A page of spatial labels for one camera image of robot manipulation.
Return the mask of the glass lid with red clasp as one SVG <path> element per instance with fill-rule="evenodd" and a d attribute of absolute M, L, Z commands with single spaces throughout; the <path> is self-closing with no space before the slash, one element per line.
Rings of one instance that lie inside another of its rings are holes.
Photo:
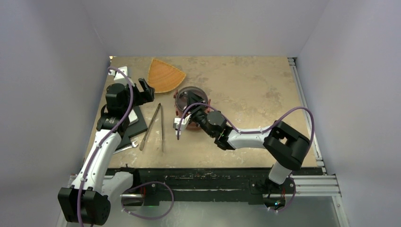
<path fill-rule="evenodd" d="M 210 101 L 206 92 L 200 87 L 196 86 L 188 86 L 177 90 L 173 97 L 175 101 L 175 107 L 181 113 L 183 113 L 185 108 L 193 103 L 209 104 Z"/>

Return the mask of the dark red steel lunch pot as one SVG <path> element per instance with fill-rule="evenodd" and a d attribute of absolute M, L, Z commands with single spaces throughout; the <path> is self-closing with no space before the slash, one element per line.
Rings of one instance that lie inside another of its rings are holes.
<path fill-rule="evenodd" d="M 186 126 L 185 129 L 190 131 L 198 131 L 201 130 L 201 127 L 197 123 L 191 122 Z"/>

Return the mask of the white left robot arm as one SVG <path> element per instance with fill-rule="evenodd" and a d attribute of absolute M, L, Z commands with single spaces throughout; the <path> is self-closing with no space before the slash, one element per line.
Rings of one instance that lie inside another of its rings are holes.
<path fill-rule="evenodd" d="M 144 78 L 138 81 L 142 91 L 131 81 L 113 83 L 107 87 L 106 103 L 100 109 L 90 153 L 71 186 L 62 187 L 58 193 L 58 201 L 67 222 L 104 225 L 113 200 L 125 190 L 128 193 L 140 190 L 141 180 L 131 173 L 123 172 L 109 181 L 105 180 L 113 153 L 129 127 L 130 111 L 135 106 L 154 101 L 155 89 Z"/>

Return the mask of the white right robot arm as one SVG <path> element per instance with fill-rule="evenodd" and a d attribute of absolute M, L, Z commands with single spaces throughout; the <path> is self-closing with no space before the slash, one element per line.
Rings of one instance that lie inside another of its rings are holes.
<path fill-rule="evenodd" d="M 302 163 L 309 152 L 314 140 L 314 128 L 311 128 L 310 137 L 306 137 L 283 120 L 295 110 L 306 111 L 311 120 L 312 112 L 306 107 L 298 106 L 290 109 L 271 126 L 259 129 L 236 128 L 220 111 L 209 107 L 206 103 L 189 105 L 176 126 L 177 136 L 181 135 L 184 119 L 196 123 L 222 150 L 236 150 L 240 148 L 264 148 L 276 160 L 267 179 L 266 188 L 270 192 L 278 192 L 293 171 L 300 170 Z"/>

